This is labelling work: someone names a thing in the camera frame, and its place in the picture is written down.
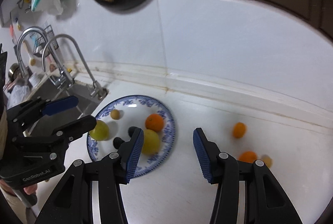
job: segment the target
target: white plastic bag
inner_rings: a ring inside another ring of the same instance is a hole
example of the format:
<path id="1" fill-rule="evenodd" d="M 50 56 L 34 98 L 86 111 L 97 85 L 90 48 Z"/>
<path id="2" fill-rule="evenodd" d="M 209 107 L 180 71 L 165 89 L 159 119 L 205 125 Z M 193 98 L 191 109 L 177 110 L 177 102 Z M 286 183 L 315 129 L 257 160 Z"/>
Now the white plastic bag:
<path id="1" fill-rule="evenodd" d="M 12 108 L 13 106 L 17 106 L 22 103 L 26 97 L 29 95 L 30 89 L 28 86 L 19 86 L 16 85 L 13 88 L 12 93 L 8 98 L 7 109 Z"/>

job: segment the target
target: faucet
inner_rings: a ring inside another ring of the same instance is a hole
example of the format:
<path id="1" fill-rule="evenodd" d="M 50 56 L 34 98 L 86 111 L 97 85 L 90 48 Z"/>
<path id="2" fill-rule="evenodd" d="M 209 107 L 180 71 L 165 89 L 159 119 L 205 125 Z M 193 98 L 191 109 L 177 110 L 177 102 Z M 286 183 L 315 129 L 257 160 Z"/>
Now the faucet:
<path id="1" fill-rule="evenodd" d="M 42 54 L 42 66 L 43 66 L 43 71 L 46 72 L 46 69 L 45 69 L 45 51 L 49 48 L 49 46 L 52 48 L 52 45 L 50 45 L 51 42 L 53 42 L 54 40 L 56 40 L 56 39 L 58 39 L 58 38 L 66 38 L 66 39 L 70 40 L 70 41 L 74 44 L 74 46 L 75 46 L 75 48 L 76 48 L 76 51 L 78 52 L 79 57 L 81 58 L 84 67 L 86 68 L 86 70 L 87 70 L 87 72 L 88 72 L 88 74 L 89 74 L 91 80 L 93 81 L 93 90 L 91 91 L 90 96 L 91 96 L 91 97 L 95 97 L 96 95 L 98 95 L 99 98 L 103 98 L 103 97 L 105 97 L 106 94 L 107 94 L 106 89 L 102 88 L 102 86 L 101 86 L 101 85 L 98 83 L 98 81 L 94 78 L 93 74 L 91 73 L 91 71 L 90 71 L 90 69 L 89 69 L 89 67 L 88 67 L 88 65 L 87 65 L 87 63 L 86 63 L 86 60 L 85 60 L 84 57 L 83 57 L 83 54 L 82 54 L 82 52 L 81 52 L 81 50 L 80 50 L 80 48 L 79 48 L 79 45 L 78 45 L 78 43 L 76 42 L 76 40 L 75 40 L 73 37 L 71 37 L 71 36 L 69 36 L 69 35 L 67 35 L 67 34 L 59 34 L 59 35 L 56 35 L 55 37 L 53 37 L 52 39 L 50 39 L 50 40 L 48 41 L 48 43 L 45 45 L 44 50 L 43 50 L 43 54 Z M 65 67 L 64 65 L 61 66 L 61 69 L 64 70 L 64 71 L 66 71 L 66 72 L 68 72 L 67 69 L 66 69 L 66 67 Z"/>
<path id="2" fill-rule="evenodd" d="M 41 37 L 43 38 L 45 43 L 48 42 L 48 35 L 47 35 L 46 31 L 44 29 L 40 28 L 39 26 L 32 26 L 23 31 L 19 40 L 17 41 L 17 47 L 16 47 L 16 57 L 17 57 L 17 61 L 19 64 L 21 76 L 23 78 L 26 78 L 27 76 L 29 76 L 29 74 L 28 74 L 28 71 L 22 60 L 21 45 L 22 45 L 24 38 L 30 33 L 38 33 L 39 35 L 41 35 Z M 57 66 L 59 68 L 59 71 L 60 71 L 60 77 L 50 76 L 52 83 L 58 89 L 62 86 L 62 84 L 64 84 L 66 82 L 66 80 L 69 81 L 69 84 L 73 84 L 74 81 L 73 81 L 71 75 L 68 73 L 67 69 L 66 68 L 62 69 L 62 64 L 60 63 L 60 59 L 59 59 L 53 45 L 50 45 L 48 47 L 48 50 L 51 52 L 52 57 L 54 58 L 54 61 L 56 62 Z"/>

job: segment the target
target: white countertop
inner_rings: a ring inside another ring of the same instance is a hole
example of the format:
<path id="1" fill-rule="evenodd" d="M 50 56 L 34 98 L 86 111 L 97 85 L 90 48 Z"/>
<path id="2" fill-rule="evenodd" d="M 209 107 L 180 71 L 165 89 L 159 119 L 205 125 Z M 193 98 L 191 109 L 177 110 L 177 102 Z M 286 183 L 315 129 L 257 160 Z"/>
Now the white countertop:
<path id="1" fill-rule="evenodd" d="M 121 185 L 129 224 L 209 223 L 217 186 L 207 183 L 201 173 L 192 140 L 196 127 L 201 127 L 208 140 L 214 141 L 221 151 L 235 158 L 247 150 L 255 151 L 259 157 L 268 154 L 274 160 L 271 171 L 304 224 L 313 224 L 333 196 L 333 135 L 258 119 L 257 110 L 247 109 L 245 116 L 242 115 L 244 107 L 157 87 L 115 80 L 108 89 L 109 95 L 93 115 L 119 97 L 142 94 L 162 101 L 176 122 L 176 139 L 165 161 L 149 174 Z M 244 138 L 235 140 L 231 130 L 238 121 L 247 124 L 248 132 Z M 65 158 L 66 168 L 76 159 L 91 162 L 86 139 L 87 134 L 70 144 Z M 61 176 L 39 183 L 39 209 Z M 97 201 L 98 196 L 94 195 L 95 224 L 99 223 Z"/>

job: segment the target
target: wire basket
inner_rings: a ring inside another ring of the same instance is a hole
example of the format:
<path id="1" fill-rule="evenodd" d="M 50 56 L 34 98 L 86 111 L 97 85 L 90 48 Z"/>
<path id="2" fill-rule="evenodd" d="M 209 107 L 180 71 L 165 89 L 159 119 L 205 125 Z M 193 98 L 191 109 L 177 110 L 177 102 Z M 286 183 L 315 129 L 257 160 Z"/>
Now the wire basket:
<path id="1" fill-rule="evenodd" d="M 45 28 L 45 31 L 46 31 L 47 36 L 48 36 L 49 39 L 52 39 L 54 37 L 54 32 L 52 30 L 51 25 L 48 25 Z M 43 53 L 43 49 L 46 45 L 46 42 L 44 41 L 43 37 L 41 37 L 41 36 L 39 38 L 37 38 L 37 35 L 39 36 L 39 34 L 33 33 L 30 36 L 30 38 L 35 42 L 34 43 L 34 51 L 33 51 L 34 55 L 41 58 L 42 53 Z M 55 50 L 59 48 L 57 40 L 54 40 L 51 44 L 53 45 Z M 49 50 L 46 50 L 45 54 L 46 54 L 45 56 L 48 56 L 50 54 Z"/>

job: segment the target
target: plate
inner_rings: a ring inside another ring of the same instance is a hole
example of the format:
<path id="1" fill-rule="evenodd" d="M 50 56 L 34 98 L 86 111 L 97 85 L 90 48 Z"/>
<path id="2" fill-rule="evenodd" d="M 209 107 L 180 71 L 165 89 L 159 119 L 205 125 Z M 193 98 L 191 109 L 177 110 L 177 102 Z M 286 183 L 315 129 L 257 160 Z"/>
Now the plate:
<path id="1" fill-rule="evenodd" d="M 113 109 L 120 111 L 120 119 L 113 120 L 110 113 Z M 129 141 L 128 128 L 131 126 L 145 129 L 144 123 L 150 114 L 157 113 L 164 119 L 164 128 L 158 132 L 161 140 L 161 149 L 158 154 L 152 156 L 140 155 L 134 178 L 147 174 L 154 170 L 168 156 L 175 137 L 174 118 L 170 110 L 159 100 L 144 96 L 130 95 L 119 98 L 106 105 L 97 115 L 97 120 L 104 121 L 110 129 L 108 140 L 96 141 L 87 136 L 87 149 L 92 161 L 101 160 L 104 156 L 117 150 L 113 147 L 113 139 L 121 137 L 125 141 Z"/>

